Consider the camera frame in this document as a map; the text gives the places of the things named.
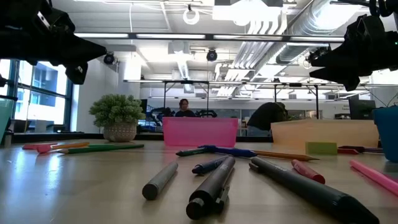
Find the plant pot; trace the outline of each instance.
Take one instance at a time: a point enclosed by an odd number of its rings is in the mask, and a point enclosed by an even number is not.
[[[111,142],[129,142],[137,134],[137,124],[117,123],[104,127],[104,138]]]

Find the beige box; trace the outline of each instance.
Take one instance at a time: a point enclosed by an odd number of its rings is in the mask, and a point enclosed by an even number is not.
[[[372,120],[285,121],[271,124],[274,145],[305,154],[305,142],[335,142],[337,146],[377,147],[379,132]]]

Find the pink marker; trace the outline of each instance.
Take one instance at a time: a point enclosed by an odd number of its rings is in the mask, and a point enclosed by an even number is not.
[[[398,183],[391,180],[390,178],[386,177],[385,175],[381,174],[380,172],[365,166],[364,164],[352,159],[350,160],[349,164],[351,164],[352,167],[360,171],[363,175],[366,177],[369,177],[376,183],[380,184],[381,186],[385,187],[387,190],[391,191],[394,193],[396,196],[398,196]]]

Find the person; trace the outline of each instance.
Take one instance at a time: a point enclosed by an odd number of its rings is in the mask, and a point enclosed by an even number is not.
[[[271,137],[271,123],[287,120],[287,110],[283,103],[264,103],[250,117],[248,136]]]
[[[187,99],[180,100],[180,111],[175,114],[176,117],[196,117],[194,112],[188,109],[189,102]]]

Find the blue cup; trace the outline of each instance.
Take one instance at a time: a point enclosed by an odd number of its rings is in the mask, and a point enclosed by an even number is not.
[[[398,162],[398,106],[373,110],[374,123],[380,134],[385,157]]]

